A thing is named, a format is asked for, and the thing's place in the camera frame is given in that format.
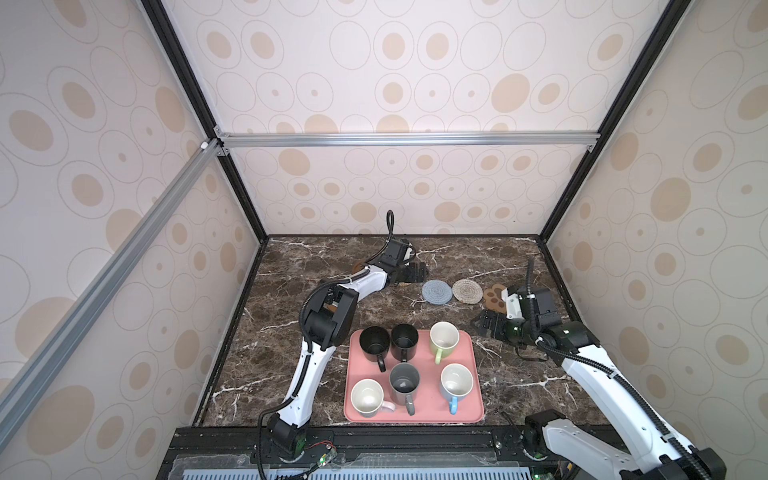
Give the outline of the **blue woven coaster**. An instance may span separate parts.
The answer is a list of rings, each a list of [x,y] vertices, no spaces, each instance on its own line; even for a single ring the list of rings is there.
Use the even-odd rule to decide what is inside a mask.
[[[453,298],[453,291],[445,281],[429,280],[422,286],[422,297],[429,304],[444,305]]]

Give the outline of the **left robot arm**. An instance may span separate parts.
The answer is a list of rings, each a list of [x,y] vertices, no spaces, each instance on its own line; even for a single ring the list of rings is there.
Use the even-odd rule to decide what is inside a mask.
[[[305,447],[317,389],[337,347],[349,337],[358,302],[391,284],[427,279],[426,265],[412,259],[411,242],[394,235],[395,215],[391,210],[386,213],[386,226],[385,244],[359,271],[321,283],[299,310],[302,349],[289,390],[279,405],[265,409],[257,421],[259,428],[267,428],[272,443],[291,459]]]

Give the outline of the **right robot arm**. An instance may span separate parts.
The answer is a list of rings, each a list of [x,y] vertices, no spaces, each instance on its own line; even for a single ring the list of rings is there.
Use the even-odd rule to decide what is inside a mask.
[[[535,260],[525,282],[502,291],[505,312],[483,311],[478,332],[515,349],[534,348],[581,385],[620,436],[618,449],[549,409],[525,419],[524,453],[533,460],[556,455],[596,479],[723,479],[727,467],[711,448],[699,449],[664,420],[621,374],[595,335],[581,322],[564,321],[547,288],[534,288]]]

